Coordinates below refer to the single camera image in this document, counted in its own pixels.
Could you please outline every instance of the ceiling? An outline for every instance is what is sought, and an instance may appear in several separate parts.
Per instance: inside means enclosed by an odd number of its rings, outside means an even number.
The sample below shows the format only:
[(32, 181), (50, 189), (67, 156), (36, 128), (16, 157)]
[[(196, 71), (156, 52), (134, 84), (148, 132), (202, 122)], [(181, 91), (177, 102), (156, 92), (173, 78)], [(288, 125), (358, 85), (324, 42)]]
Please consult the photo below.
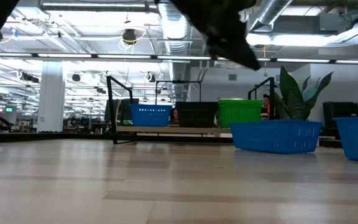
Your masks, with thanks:
[[(92, 0), (73, 2), (95, 2)], [(129, 2), (97, 0), (96, 2)], [(0, 52), (30, 52), (30, 53), (66, 53), (66, 54), (146, 54), (163, 55), (167, 53), (161, 26), (160, 15), (141, 12), (92, 12), (92, 11), (48, 11), (43, 12), (38, 0), (22, 0), (12, 12), (1, 32), (4, 36), (0, 43)], [(337, 13), (343, 9), (343, 1), (311, 1), (294, 0), (284, 15), (299, 15), (307, 13), (315, 16), (321, 9), (315, 6), (332, 7), (331, 12)], [(358, 0), (348, 0), (349, 9), (358, 8)], [(259, 6), (244, 11), (250, 14), (257, 11)], [(121, 34), (125, 29), (135, 29), (138, 41), (133, 46), (123, 44)], [(203, 36), (190, 27), (186, 41), (190, 43), (188, 55), (205, 55), (206, 46)], [(288, 58), (324, 58), (327, 56), (322, 47), (294, 47), (266, 45), (254, 46), (258, 57), (288, 57)], [(341, 50), (335, 57), (358, 58), (358, 47)], [(18, 78), (20, 72), (28, 73), (41, 81), (41, 60), (12, 60), (0, 58), (0, 105), (18, 105), (23, 114), (36, 114), (39, 99), (39, 87)], [(100, 94), (94, 86), (106, 88), (106, 75), (111, 75), (127, 86), (134, 87), (134, 96), (143, 103), (152, 103), (155, 91), (154, 83), (150, 83), (145, 75), (153, 74), (156, 80), (171, 80), (170, 63), (168, 62), (64, 62), (67, 73), (67, 89), (65, 111), (79, 114), (104, 114), (107, 100), (106, 94)], [(289, 65), (296, 69), (301, 64)], [(80, 82), (74, 82), (72, 75), (79, 74)], [(163, 90), (158, 98), (159, 103), (174, 101), (171, 85)], [(113, 92), (115, 97), (126, 96), (122, 90)]]

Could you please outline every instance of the green basket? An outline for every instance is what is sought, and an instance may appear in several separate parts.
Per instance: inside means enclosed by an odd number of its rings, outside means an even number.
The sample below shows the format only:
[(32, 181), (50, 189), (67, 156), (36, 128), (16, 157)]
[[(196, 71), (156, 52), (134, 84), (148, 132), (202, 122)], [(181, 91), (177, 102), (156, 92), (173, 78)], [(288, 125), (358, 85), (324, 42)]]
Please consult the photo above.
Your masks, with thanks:
[(260, 121), (262, 100), (219, 100), (221, 126), (230, 128), (231, 123)]

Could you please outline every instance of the black basket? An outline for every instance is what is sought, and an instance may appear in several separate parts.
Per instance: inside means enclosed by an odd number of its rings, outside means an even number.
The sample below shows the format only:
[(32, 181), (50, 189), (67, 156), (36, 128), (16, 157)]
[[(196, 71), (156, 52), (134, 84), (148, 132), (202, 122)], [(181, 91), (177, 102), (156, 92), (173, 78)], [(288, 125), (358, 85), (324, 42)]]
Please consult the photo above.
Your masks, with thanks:
[(185, 128), (213, 128), (218, 102), (176, 102), (179, 125)]

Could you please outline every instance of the potted plant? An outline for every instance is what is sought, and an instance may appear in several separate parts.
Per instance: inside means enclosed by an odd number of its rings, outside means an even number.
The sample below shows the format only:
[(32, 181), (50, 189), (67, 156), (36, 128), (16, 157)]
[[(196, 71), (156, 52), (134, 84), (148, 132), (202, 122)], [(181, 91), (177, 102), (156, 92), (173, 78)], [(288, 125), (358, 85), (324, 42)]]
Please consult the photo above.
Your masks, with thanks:
[(241, 149), (276, 153), (314, 152), (321, 122), (307, 121), (321, 91), (329, 85), (333, 73), (307, 88), (308, 77), (300, 90), (297, 82), (281, 67), (276, 105), (282, 106), (290, 119), (231, 124), (234, 145)]

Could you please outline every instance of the wooden floor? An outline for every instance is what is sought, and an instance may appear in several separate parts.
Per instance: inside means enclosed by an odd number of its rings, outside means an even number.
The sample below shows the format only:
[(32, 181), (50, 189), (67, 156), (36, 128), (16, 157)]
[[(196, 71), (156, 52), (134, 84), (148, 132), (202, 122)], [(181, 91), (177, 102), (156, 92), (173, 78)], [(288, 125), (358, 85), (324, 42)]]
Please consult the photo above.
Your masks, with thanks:
[(358, 223), (340, 149), (53, 140), (0, 144), (0, 223)]

